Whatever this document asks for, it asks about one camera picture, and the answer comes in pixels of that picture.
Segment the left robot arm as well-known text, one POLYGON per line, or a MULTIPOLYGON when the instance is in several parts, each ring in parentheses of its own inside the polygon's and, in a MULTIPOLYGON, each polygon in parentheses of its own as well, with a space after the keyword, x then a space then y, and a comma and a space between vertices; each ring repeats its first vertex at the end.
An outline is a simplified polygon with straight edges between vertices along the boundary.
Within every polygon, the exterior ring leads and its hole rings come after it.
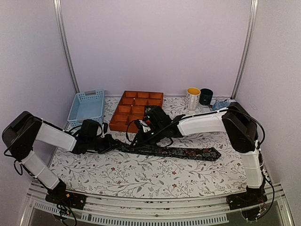
POLYGON ((106 153, 113 147, 114 139, 110 134, 98 134, 100 127, 97 121, 87 119, 72 134, 24 111, 3 130, 2 140, 10 152, 8 156, 41 182, 59 204, 66 204, 70 200, 66 184, 34 152, 34 144, 42 142, 77 155, 106 153))

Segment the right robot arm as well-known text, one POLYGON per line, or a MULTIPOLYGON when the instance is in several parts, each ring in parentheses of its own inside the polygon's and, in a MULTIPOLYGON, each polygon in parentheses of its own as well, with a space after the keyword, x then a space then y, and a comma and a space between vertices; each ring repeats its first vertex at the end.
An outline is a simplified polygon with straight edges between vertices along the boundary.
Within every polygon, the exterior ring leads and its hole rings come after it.
POLYGON ((217 111, 195 115, 177 115, 171 119, 159 106, 148 106, 143 121, 136 123, 138 133, 133 145, 155 145, 164 138, 186 137, 207 132, 225 132, 232 148, 242 158, 246 172, 246 186, 250 190, 243 195, 247 205, 254 205, 261 198, 265 183, 262 172, 261 141, 257 128, 261 124, 251 117, 237 102, 217 111))

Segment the dark floral necktie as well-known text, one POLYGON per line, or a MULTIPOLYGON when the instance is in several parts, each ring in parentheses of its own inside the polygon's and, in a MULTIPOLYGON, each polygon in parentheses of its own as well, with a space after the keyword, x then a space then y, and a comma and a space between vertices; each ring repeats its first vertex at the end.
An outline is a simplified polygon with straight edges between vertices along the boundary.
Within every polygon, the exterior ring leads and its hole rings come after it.
POLYGON ((197 161, 216 161, 222 155, 214 147, 198 149, 153 145, 131 146, 129 144, 119 142, 117 145, 115 145, 114 148, 121 152, 137 155, 156 156, 164 158, 170 157, 197 161))

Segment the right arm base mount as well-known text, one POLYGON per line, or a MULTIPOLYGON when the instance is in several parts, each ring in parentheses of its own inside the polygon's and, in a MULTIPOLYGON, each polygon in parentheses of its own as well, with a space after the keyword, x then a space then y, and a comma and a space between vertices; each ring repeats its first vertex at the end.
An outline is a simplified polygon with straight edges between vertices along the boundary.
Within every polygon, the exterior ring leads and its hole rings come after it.
POLYGON ((246 188, 246 192, 231 194, 226 197, 226 202, 230 210, 250 207, 257 204, 263 204, 268 200, 265 190, 258 188, 246 188))

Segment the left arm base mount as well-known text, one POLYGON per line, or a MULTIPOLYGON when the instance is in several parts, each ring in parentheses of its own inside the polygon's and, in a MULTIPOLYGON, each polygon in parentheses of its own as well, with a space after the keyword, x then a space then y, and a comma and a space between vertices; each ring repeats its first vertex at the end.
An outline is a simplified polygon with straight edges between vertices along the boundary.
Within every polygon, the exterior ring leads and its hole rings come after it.
POLYGON ((54 204, 65 204, 67 207, 83 210, 87 196, 66 190, 66 184, 59 179, 58 184, 53 188, 47 188, 45 200, 54 204))

